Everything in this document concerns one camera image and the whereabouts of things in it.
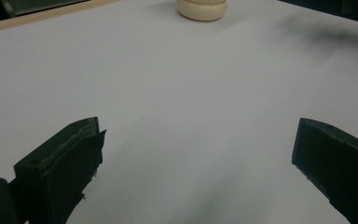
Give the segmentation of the cream ribbed holder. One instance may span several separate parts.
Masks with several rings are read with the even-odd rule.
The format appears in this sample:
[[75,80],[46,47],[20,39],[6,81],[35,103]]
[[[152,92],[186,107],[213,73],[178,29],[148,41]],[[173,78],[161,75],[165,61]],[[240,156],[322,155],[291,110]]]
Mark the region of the cream ribbed holder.
[[177,0],[177,10],[195,21],[217,21],[226,13],[227,0]]

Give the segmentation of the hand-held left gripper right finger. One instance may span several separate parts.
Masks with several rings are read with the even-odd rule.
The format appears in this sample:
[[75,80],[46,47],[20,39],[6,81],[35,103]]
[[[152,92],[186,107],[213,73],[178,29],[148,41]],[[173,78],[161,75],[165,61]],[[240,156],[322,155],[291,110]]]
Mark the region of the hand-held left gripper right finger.
[[314,119],[299,120],[292,164],[351,224],[358,224],[358,138]]

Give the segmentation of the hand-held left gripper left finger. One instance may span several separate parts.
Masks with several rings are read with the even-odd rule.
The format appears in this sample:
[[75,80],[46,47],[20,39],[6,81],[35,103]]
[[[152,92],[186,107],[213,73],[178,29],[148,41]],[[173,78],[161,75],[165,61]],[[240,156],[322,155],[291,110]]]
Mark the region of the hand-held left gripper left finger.
[[103,162],[96,117],[71,123],[14,165],[15,204],[28,224],[65,224]]

